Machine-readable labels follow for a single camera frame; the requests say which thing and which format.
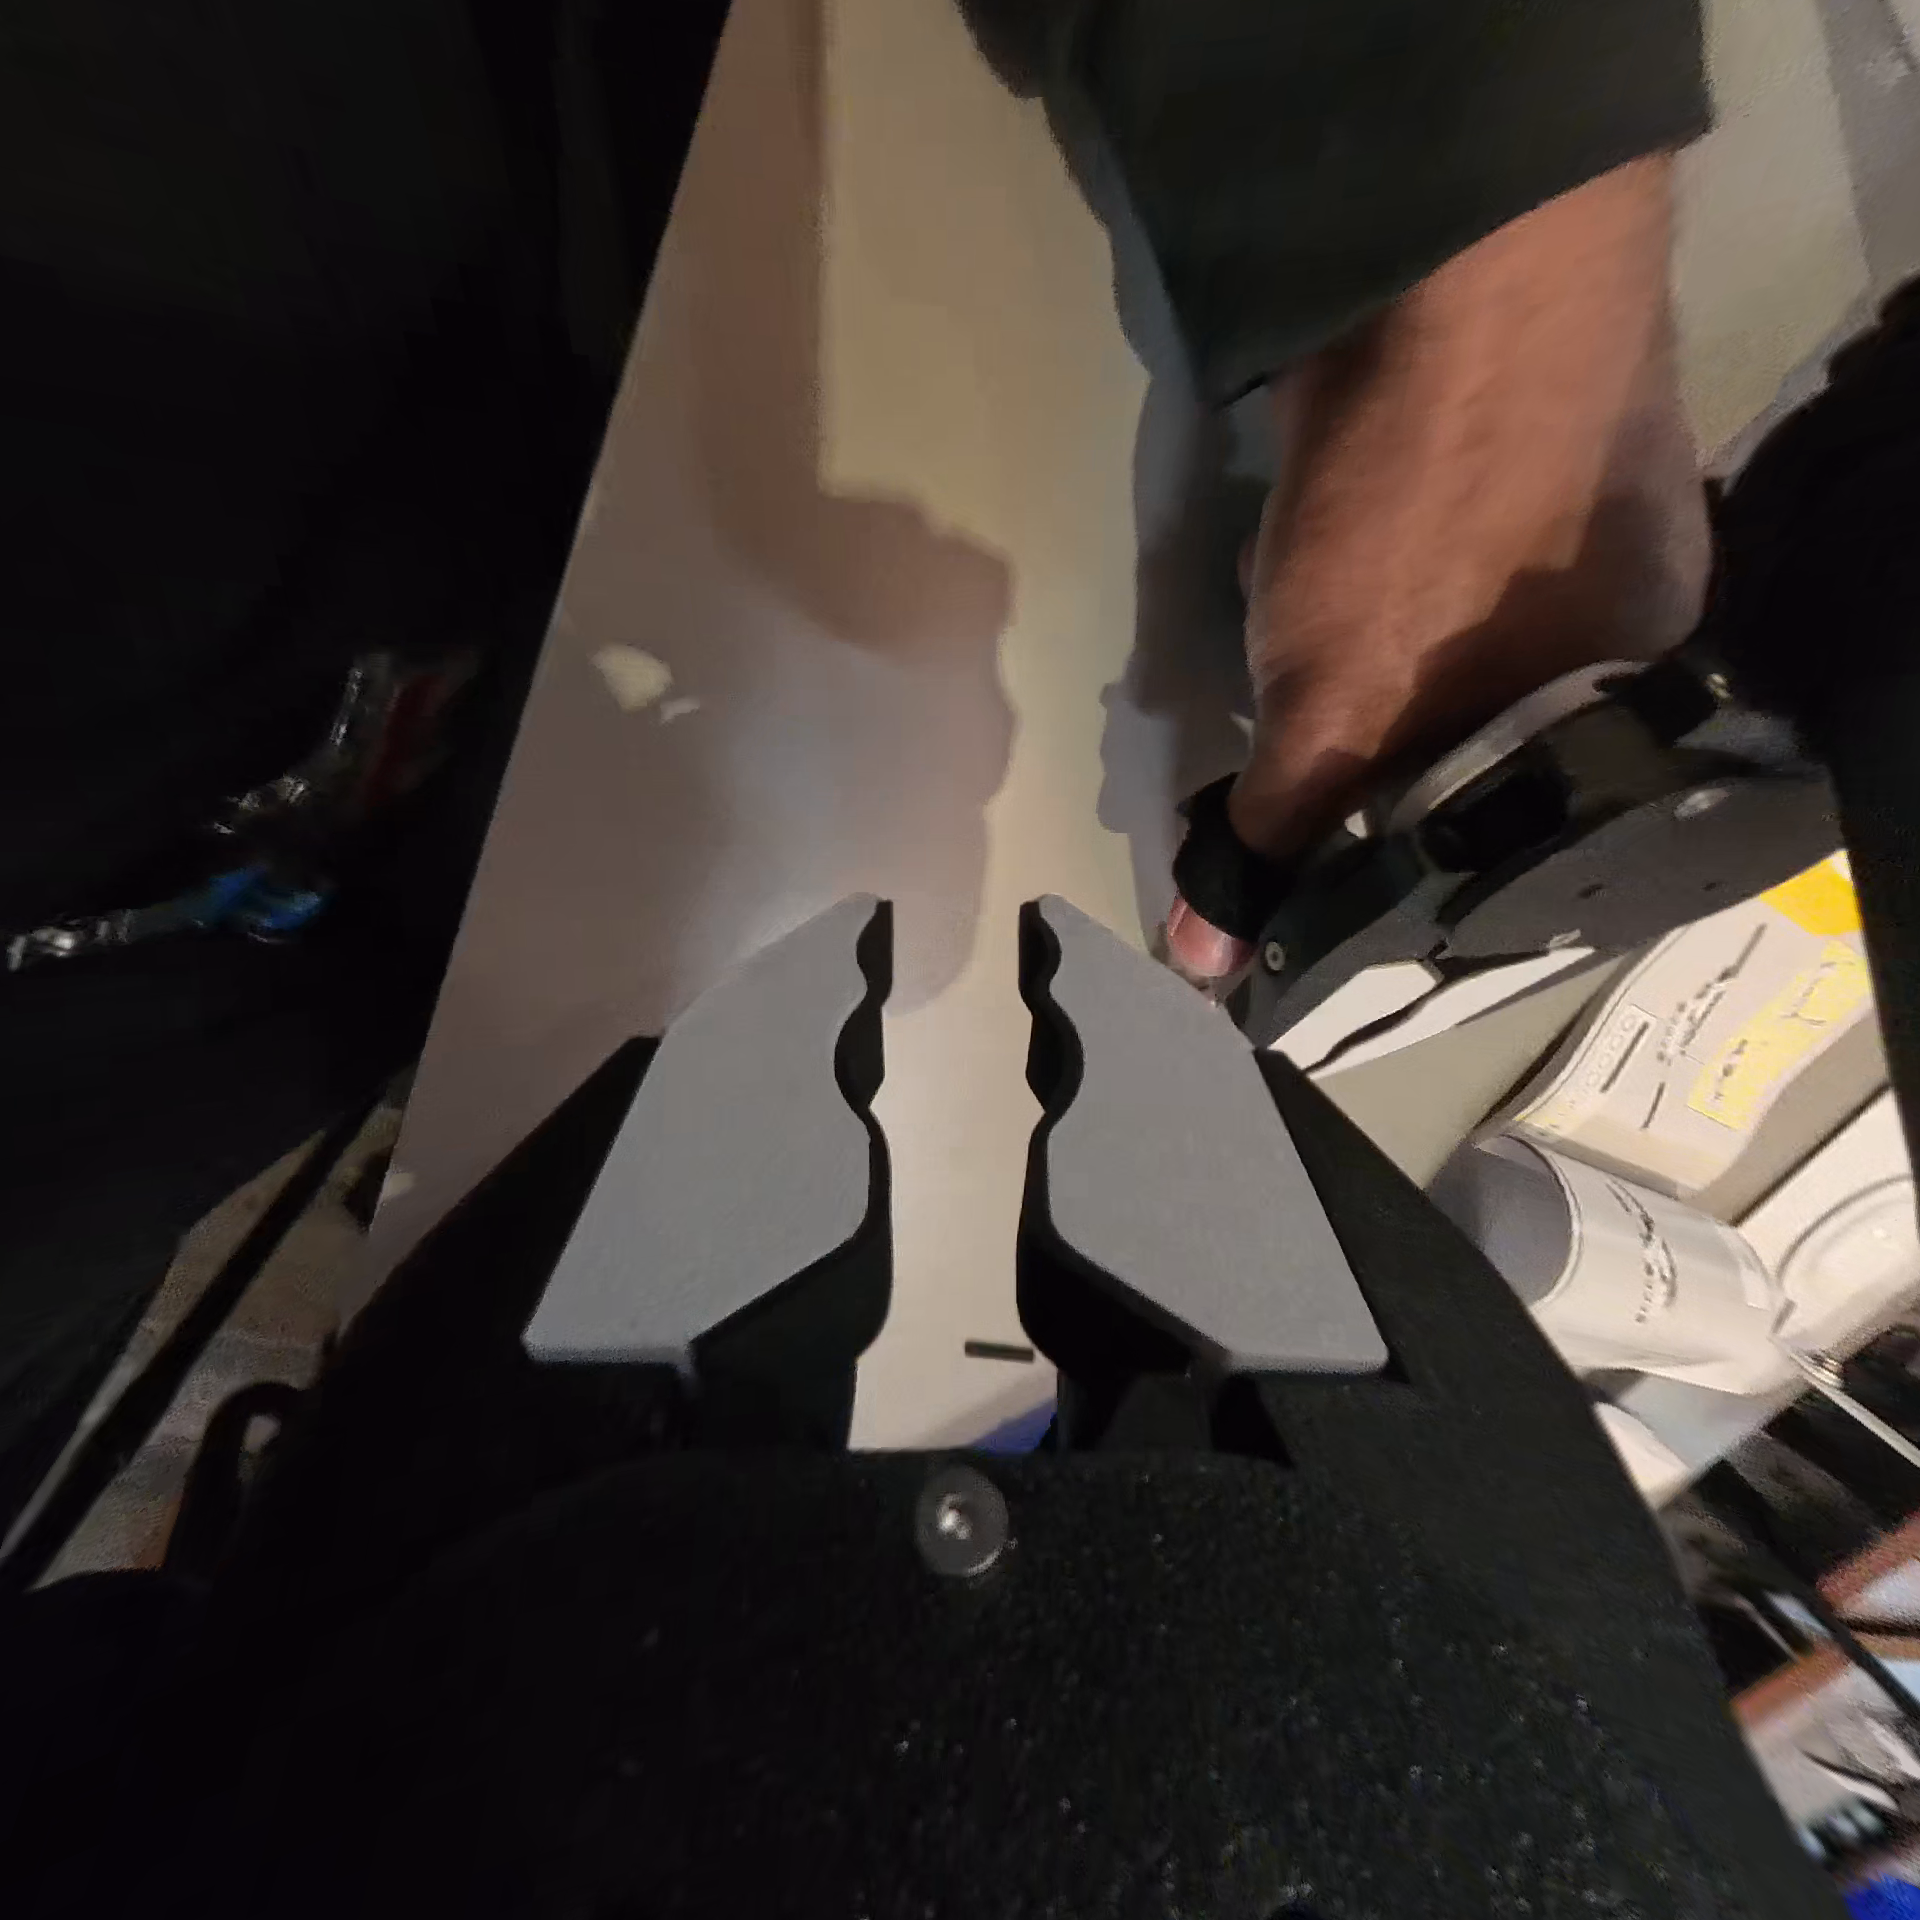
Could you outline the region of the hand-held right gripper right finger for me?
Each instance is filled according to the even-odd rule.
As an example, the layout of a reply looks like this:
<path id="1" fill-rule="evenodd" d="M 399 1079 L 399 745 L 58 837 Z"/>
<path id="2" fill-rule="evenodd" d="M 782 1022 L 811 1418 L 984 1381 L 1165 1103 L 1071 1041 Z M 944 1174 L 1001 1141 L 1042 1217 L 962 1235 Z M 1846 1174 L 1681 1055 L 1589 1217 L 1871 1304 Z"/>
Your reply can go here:
<path id="1" fill-rule="evenodd" d="M 1018 1325 L 1062 1445 L 1211 1445 L 1250 1385 L 1385 1381 L 1312 1160 L 1222 998 L 1073 901 L 1018 911 Z"/>

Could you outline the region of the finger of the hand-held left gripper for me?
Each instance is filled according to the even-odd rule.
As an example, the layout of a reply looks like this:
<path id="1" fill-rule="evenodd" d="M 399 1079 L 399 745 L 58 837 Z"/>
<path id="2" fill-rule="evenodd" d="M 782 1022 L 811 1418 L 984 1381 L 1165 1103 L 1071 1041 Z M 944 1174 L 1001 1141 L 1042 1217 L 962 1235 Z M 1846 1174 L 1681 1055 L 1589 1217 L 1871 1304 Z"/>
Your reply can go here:
<path id="1" fill-rule="evenodd" d="M 1327 1079 L 1327 1068 L 1365 1068 L 1395 1059 L 1429 1031 L 1455 1031 L 1486 1012 L 1507 1012 L 1559 973 L 1589 973 L 1598 954 L 1531 954 L 1531 956 L 1385 956 L 1337 984 L 1312 1022 L 1296 1022 L 1270 1055 Z"/>

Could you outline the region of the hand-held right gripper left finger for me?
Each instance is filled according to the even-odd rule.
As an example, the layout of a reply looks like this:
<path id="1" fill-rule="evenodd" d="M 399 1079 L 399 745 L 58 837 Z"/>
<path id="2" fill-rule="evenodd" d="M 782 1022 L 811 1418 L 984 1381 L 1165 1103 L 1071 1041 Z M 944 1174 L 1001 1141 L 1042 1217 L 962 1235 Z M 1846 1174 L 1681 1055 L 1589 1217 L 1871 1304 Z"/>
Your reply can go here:
<path id="1" fill-rule="evenodd" d="M 657 1031 L 526 1363 L 649 1368 L 705 1433 L 852 1445 L 894 1308 L 885 989 L 894 901 L 852 892 Z"/>

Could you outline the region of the person's left forearm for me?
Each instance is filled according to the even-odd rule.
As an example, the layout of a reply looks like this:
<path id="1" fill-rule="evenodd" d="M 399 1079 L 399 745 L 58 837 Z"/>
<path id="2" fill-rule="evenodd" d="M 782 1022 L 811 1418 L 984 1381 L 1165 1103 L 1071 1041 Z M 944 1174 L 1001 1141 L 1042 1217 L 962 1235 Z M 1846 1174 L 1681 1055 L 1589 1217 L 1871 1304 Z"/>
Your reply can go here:
<path id="1" fill-rule="evenodd" d="M 1710 129 L 1693 0 L 962 0 L 1211 409 L 1495 221 Z"/>

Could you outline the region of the person's left hand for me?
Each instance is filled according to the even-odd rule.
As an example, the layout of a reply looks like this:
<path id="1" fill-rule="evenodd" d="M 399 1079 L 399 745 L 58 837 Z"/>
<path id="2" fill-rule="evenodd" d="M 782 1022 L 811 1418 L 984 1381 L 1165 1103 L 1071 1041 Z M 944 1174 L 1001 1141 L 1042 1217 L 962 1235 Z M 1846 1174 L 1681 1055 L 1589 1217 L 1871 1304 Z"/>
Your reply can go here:
<path id="1" fill-rule="evenodd" d="M 1243 580 L 1250 760 L 1222 817 L 1243 892 L 1280 892 L 1375 777 L 1704 620 L 1673 288 L 1418 288 L 1315 349 Z"/>

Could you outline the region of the white printed cylinder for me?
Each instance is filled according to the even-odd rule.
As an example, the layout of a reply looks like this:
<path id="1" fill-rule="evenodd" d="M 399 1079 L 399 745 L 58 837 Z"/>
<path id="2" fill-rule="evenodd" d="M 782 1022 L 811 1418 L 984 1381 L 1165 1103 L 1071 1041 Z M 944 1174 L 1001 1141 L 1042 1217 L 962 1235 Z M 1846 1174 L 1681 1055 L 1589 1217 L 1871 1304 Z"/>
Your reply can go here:
<path id="1" fill-rule="evenodd" d="M 1464 1141 L 1429 1202 L 1499 1270 L 1579 1381 L 1638 1368 L 1763 1395 L 1774 1285 L 1710 1211 L 1519 1133 Z"/>

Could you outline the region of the black cloth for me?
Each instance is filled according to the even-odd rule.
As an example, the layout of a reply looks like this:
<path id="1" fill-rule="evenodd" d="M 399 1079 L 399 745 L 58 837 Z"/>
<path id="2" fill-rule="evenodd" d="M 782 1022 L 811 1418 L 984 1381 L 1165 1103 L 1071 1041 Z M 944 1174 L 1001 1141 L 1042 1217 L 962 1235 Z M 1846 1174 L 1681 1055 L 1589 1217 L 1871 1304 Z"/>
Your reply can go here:
<path id="1" fill-rule="evenodd" d="M 1733 471 L 1710 660 L 1837 786 L 1906 1152 L 1920 1152 L 1920 277 Z"/>

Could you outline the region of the clear plastic wrapped item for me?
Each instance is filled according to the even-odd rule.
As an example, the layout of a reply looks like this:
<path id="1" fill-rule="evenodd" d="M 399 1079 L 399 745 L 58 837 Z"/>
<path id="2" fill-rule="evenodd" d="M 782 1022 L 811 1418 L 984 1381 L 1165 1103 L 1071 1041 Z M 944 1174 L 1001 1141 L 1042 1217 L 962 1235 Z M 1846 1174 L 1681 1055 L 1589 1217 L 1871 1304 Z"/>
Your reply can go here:
<path id="1" fill-rule="evenodd" d="M 0 973 L 125 956 L 151 941 L 293 941 L 309 936 L 375 830 L 413 809 L 462 753 L 478 651 L 358 651 L 328 734 L 271 786 L 225 796 L 208 830 L 155 856 L 155 885 L 111 911 L 0 936 Z"/>

